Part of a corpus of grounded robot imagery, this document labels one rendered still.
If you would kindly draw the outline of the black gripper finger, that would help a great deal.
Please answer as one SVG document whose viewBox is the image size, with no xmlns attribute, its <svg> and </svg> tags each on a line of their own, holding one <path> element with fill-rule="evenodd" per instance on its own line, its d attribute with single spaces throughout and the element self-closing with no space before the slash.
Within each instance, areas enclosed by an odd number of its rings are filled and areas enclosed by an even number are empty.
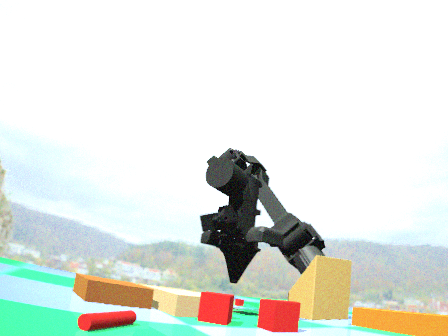
<svg viewBox="0 0 448 336">
<path fill-rule="evenodd" d="M 230 282 L 232 283 L 232 278 L 231 278 L 232 257 L 233 257 L 232 252 L 231 252 L 229 246 L 226 246 L 226 245 L 215 245 L 215 246 L 218 247 L 222 251 L 222 253 L 224 254 L 225 261 L 226 261 L 226 264 L 227 264 L 227 270 L 228 270 L 228 274 L 229 274 L 229 279 L 230 279 Z"/>
<path fill-rule="evenodd" d="M 228 245 L 232 252 L 232 283 L 237 283 L 248 264 L 261 249 L 246 245 Z"/>
</svg>

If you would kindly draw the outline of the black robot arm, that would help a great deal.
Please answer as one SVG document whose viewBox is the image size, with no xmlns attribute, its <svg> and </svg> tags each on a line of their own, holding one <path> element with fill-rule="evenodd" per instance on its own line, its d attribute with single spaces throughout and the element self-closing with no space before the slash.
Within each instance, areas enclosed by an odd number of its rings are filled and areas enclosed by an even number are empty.
<svg viewBox="0 0 448 336">
<path fill-rule="evenodd" d="M 247 166 L 247 163 L 250 165 Z M 208 161 L 206 182 L 227 195 L 230 200 L 247 200 L 258 205 L 258 199 L 273 221 L 272 229 L 283 233 L 283 247 L 277 247 L 287 262 L 301 273 L 307 270 L 326 246 L 323 238 L 306 221 L 301 222 L 288 213 L 269 186 L 267 169 L 254 157 L 228 148 L 219 158 L 213 155 Z M 202 232 L 217 231 L 233 226 L 243 228 L 243 217 L 238 203 L 219 207 L 217 213 L 201 215 Z M 234 223 L 235 222 L 235 223 Z M 312 239 L 313 238 L 313 239 Z M 291 257 L 292 256 L 292 257 Z"/>
</svg>

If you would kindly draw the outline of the red cylinder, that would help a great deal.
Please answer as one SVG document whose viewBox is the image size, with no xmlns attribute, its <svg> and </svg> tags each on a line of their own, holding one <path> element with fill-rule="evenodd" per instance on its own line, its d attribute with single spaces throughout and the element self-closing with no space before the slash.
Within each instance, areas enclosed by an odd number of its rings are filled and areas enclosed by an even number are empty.
<svg viewBox="0 0 448 336">
<path fill-rule="evenodd" d="M 134 311 L 102 312 L 81 314 L 77 319 L 78 326 L 82 331 L 115 327 L 135 323 L 136 314 Z"/>
</svg>

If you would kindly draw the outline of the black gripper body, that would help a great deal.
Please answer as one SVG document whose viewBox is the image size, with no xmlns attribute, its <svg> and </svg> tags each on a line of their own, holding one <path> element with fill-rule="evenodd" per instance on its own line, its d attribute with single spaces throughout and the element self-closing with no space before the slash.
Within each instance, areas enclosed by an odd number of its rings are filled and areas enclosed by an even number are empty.
<svg viewBox="0 0 448 336">
<path fill-rule="evenodd" d="M 256 216 L 261 215 L 257 204 L 247 200 L 230 200 L 228 205 L 238 203 L 243 217 L 243 228 L 233 226 L 220 231 L 205 231 L 200 236 L 200 244 L 215 245 L 246 245 L 258 248 L 258 242 L 268 243 L 271 247 L 283 247 L 283 233 L 265 226 L 256 226 Z M 256 226 L 256 227 L 255 227 Z M 236 239 L 234 239 L 236 238 Z"/>
</svg>

